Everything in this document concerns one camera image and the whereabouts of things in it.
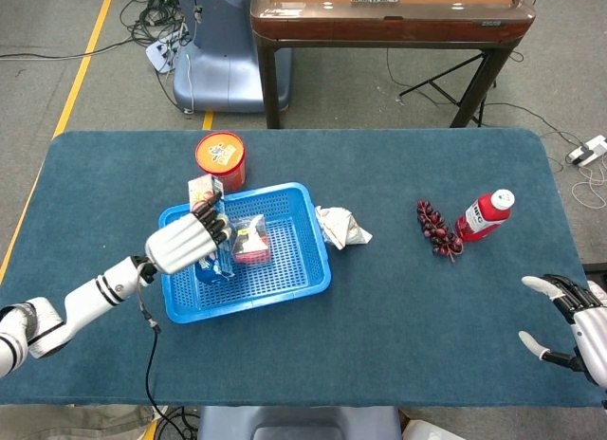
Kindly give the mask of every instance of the red bottle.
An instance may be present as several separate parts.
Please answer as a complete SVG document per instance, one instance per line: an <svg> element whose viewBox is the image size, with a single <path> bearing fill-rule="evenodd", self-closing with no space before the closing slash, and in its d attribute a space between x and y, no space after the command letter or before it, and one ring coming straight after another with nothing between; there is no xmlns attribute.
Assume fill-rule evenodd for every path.
<svg viewBox="0 0 607 440"><path fill-rule="evenodd" d="M514 194L506 189L479 197L457 220L457 234L464 242L479 241L510 216Z"/></svg>

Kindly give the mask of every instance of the robot finger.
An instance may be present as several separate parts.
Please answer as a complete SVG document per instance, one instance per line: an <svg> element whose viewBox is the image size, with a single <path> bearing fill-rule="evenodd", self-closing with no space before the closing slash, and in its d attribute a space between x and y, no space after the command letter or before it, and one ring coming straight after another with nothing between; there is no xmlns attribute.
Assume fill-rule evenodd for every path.
<svg viewBox="0 0 607 440"><path fill-rule="evenodd" d="M549 283L545 279L533 276L522 278L523 284L544 294L559 309L569 324L573 324L573 315L578 311L578 303L561 290L559 286Z"/></svg>
<svg viewBox="0 0 607 440"><path fill-rule="evenodd" d="M546 274L543 278L562 290L562 292L577 305L577 310L601 306L601 302L592 294L592 292L580 287L567 277L556 274Z"/></svg>
<svg viewBox="0 0 607 440"><path fill-rule="evenodd" d="M524 346L533 355L538 357L541 361L551 362L561 367L566 367L574 372L584 372L586 370L583 360L575 355L568 355L560 352L553 352L548 347L540 345L529 333L526 331L519 331L519 339Z"/></svg>

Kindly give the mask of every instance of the gray machine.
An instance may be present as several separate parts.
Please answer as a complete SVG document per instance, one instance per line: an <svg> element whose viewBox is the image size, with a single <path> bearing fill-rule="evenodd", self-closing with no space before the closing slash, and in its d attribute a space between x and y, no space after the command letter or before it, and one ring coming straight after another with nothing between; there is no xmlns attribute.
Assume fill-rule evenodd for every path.
<svg viewBox="0 0 607 440"><path fill-rule="evenodd" d="M401 440L396 407L203 407L198 440Z"/></svg>
<svg viewBox="0 0 607 440"><path fill-rule="evenodd" d="M250 0L179 0L192 41L179 51L173 91L193 111L261 113L264 100ZM276 52L279 106L288 107L293 52Z"/></svg>

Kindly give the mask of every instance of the white robotic arm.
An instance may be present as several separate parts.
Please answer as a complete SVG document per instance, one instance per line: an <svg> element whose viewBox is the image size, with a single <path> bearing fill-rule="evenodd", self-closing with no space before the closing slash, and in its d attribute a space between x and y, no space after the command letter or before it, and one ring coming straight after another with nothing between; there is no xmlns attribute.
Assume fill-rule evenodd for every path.
<svg viewBox="0 0 607 440"><path fill-rule="evenodd" d="M607 306L591 290L563 276L523 277L523 284L543 293L559 309L571 327L577 347L574 355L553 352L529 333L520 331L523 344L540 360L584 372L591 382L607 389Z"/></svg>
<svg viewBox="0 0 607 440"><path fill-rule="evenodd" d="M67 294L65 321L46 298L1 309L0 378L23 364L28 352L44 358L61 350L88 323L151 283L157 271L174 274L215 252L230 238L228 218L217 215L213 207L220 197L218 193L199 203L152 234L145 244L145 257L127 257Z"/></svg>

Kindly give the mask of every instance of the blue tablecloth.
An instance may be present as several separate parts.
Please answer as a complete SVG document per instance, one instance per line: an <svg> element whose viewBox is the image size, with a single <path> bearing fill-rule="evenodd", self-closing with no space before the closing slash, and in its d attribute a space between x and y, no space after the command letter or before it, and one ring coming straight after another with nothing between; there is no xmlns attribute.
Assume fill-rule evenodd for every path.
<svg viewBox="0 0 607 440"><path fill-rule="evenodd" d="M583 279L540 140L525 130L239 131L251 188L302 182L374 234L329 249L322 294L188 325L144 292L162 326L152 390L162 404L597 405L583 376L539 362L527 329L555 350L561 314L520 283ZM12 252L0 305L64 296L130 254L158 216L187 201L202 132L73 132L51 144ZM432 255L415 200L453 222L481 193L515 192L511 219L452 265ZM0 403L145 404L153 335L135 301L87 326L62 352L0 380Z"/></svg>

